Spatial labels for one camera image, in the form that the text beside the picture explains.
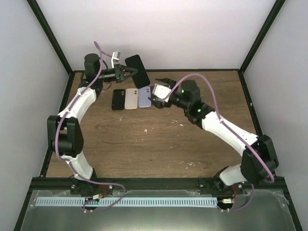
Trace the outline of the lilac phone case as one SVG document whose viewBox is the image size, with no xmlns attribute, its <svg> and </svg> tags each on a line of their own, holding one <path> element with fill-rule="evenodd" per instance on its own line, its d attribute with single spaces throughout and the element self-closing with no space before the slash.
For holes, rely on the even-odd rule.
<svg viewBox="0 0 308 231">
<path fill-rule="evenodd" d="M 150 87 L 143 87 L 139 89 L 138 106 L 139 108 L 148 108 L 152 105 L 151 89 Z"/>
</svg>

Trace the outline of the black phone case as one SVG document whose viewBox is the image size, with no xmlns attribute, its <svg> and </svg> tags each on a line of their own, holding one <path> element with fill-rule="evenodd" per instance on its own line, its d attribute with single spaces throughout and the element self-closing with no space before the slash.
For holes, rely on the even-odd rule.
<svg viewBox="0 0 308 231">
<path fill-rule="evenodd" d="M 125 109 L 125 97 L 126 92 L 124 89 L 115 89 L 113 90 L 112 96 L 112 110 L 124 110 Z"/>
</svg>

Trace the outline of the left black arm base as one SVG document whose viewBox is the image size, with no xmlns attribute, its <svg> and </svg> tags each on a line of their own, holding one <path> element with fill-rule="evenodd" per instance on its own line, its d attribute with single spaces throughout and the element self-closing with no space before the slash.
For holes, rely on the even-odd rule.
<svg viewBox="0 0 308 231">
<path fill-rule="evenodd" d="M 113 186 L 97 185 L 87 181 L 77 180 L 73 175 L 69 178 L 72 179 L 71 193 L 80 195 L 96 195 L 102 194 L 103 196 L 111 195 Z"/>
</svg>

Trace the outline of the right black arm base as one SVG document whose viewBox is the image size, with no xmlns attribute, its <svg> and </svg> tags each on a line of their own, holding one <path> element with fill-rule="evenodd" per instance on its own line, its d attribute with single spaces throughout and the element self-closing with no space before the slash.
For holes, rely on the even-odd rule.
<svg viewBox="0 0 308 231">
<path fill-rule="evenodd" d="M 243 190 L 237 186 L 226 186 L 217 178 L 198 178 L 199 190 L 201 194 L 212 196 L 233 196 L 243 194 Z"/>
</svg>

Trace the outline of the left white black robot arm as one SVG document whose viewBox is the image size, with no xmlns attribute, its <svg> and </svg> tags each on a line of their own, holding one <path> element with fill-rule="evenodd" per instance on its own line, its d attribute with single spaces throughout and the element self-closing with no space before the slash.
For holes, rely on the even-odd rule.
<svg viewBox="0 0 308 231">
<path fill-rule="evenodd" d="M 135 68 L 119 64 L 119 51 L 110 56 L 111 68 L 103 69 L 106 66 L 103 54 L 90 53 L 84 57 L 85 74 L 75 96 L 58 115 L 47 119 L 49 147 L 60 161 L 69 165 L 74 178 L 83 181 L 81 188 L 87 194 L 94 194 L 98 190 L 98 182 L 95 180 L 94 168 L 83 153 L 84 138 L 80 122 L 100 96 L 104 83 L 121 83 L 138 72 Z"/>
</svg>

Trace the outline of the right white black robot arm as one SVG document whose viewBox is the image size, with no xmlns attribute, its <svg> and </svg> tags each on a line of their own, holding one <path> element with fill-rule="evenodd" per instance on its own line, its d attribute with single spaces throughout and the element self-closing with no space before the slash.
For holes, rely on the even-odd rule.
<svg viewBox="0 0 308 231">
<path fill-rule="evenodd" d="M 188 76 L 179 82 L 160 79 L 160 84 L 155 83 L 151 89 L 150 100 L 157 108 L 174 105 L 183 109 L 192 124 L 216 135 L 241 156 L 239 164 L 225 167 L 213 177 L 216 192 L 224 194 L 240 182 L 258 185 L 275 181 L 273 172 L 279 161 L 272 139 L 245 131 L 225 119 L 217 106 L 211 107 L 202 101 L 200 88 Z"/>
</svg>

